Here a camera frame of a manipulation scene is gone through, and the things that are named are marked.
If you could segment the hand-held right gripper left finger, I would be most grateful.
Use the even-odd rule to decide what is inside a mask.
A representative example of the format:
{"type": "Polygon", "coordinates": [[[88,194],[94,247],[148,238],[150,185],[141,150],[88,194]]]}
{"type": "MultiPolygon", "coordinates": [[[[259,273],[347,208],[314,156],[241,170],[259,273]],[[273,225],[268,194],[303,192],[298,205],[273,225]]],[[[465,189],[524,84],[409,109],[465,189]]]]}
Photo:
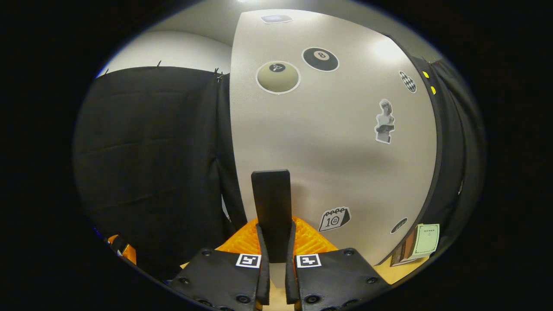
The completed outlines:
{"type": "Polygon", "coordinates": [[[268,251],[257,219],[221,246],[199,250],[169,287],[212,311],[261,311],[269,305],[268,251]]]}

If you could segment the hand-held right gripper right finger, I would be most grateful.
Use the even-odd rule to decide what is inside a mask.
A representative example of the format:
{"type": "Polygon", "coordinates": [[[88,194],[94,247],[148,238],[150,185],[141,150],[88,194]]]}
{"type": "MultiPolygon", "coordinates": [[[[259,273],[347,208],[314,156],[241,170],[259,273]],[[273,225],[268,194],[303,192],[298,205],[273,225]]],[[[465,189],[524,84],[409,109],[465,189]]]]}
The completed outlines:
{"type": "Polygon", "coordinates": [[[391,289],[357,249],[337,248],[299,217],[287,256],[286,299],[297,311],[353,311],[391,289]]]}

